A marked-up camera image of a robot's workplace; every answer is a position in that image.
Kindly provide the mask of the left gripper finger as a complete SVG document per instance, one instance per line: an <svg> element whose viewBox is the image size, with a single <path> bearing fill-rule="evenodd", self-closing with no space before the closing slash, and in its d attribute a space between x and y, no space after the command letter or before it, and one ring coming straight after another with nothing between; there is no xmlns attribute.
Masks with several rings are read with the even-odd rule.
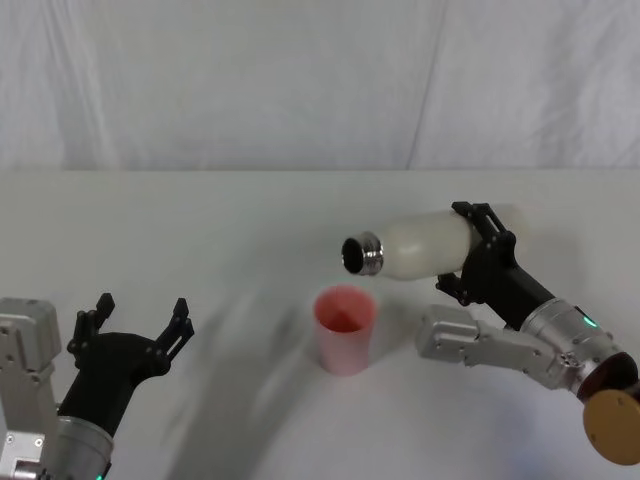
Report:
<svg viewBox="0 0 640 480"><path fill-rule="evenodd" d="M112 294L105 292L100 296L94 309L78 311L73 337L67 345L67 351L73 356L79 356L86 350L114 309L115 302Z"/></svg>
<svg viewBox="0 0 640 480"><path fill-rule="evenodd" d="M179 298L169 324L148 348L154 372L166 374L171 368L172 361L193 335L194 328L189 318L187 301L185 298Z"/></svg>

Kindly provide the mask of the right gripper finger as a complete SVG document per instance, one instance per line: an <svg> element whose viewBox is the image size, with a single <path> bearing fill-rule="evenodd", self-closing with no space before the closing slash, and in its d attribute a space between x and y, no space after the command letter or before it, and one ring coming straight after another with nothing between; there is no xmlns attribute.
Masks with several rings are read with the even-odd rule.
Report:
<svg viewBox="0 0 640 480"><path fill-rule="evenodd" d="M451 208L473 226L485 245L516 243L515 235L503 225L488 203L457 201L451 204Z"/></svg>
<svg viewBox="0 0 640 480"><path fill-rule="evenodd" d="M465 288L462 279L455 273L439 275L436 279L435 288L456 300L463 307L473 302L473 296Z"/></svg>

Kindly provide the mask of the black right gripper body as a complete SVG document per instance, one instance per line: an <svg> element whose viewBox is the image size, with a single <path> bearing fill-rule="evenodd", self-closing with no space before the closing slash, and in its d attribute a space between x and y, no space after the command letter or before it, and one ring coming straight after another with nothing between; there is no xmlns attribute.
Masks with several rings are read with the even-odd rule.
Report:
<svg viewBox="0 0 640 480"><path fill-rule="evenodd" d="M460 304L486 304L511 329L555 296L521 268L513 243L478 244L463 266Z"/></svg>

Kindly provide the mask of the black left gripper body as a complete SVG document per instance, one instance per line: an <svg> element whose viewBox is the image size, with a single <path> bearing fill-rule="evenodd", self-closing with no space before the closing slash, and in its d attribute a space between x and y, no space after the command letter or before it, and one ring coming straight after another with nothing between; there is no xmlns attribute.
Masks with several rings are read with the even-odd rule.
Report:
<svg viewBox="0 0 640 480"><path fill-rule="evenodd" d="M158 344L131 333L97 334L69 342L78 369L58 415L87 421L113 436L136 388L163 376L171 357Z"/></svg>

